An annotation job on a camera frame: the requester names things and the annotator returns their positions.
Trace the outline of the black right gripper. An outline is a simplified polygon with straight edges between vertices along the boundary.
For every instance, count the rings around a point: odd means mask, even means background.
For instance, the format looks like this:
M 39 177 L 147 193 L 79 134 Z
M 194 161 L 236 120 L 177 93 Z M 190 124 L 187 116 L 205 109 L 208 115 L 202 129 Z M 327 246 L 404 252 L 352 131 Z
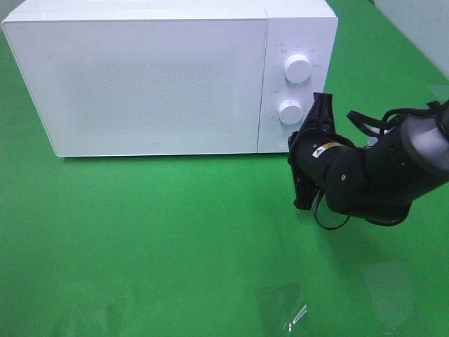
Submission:
M 299 210 L 311 210 L 321 188 L 358 188 L 358 150 L 352 141 L 335 134 L 333 95 L 314 92 L 313 99 L 299 132 L 288 141 L 293 204 Z

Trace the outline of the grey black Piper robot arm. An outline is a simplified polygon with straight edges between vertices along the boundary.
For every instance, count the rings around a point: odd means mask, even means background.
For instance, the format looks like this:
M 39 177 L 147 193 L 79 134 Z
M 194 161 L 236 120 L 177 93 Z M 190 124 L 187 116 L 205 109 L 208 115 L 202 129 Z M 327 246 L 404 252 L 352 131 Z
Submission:
M 327 93 L 314 94 L 303 125 L 289 137 L 297 209 L 316 211 L 324 201 L 345 218 L 391 227 L 417 198 L 448 182 L 447 103 L 393 109 L 381 119 L 347 116 L 372 145 L 358 147 L 336 132 Z

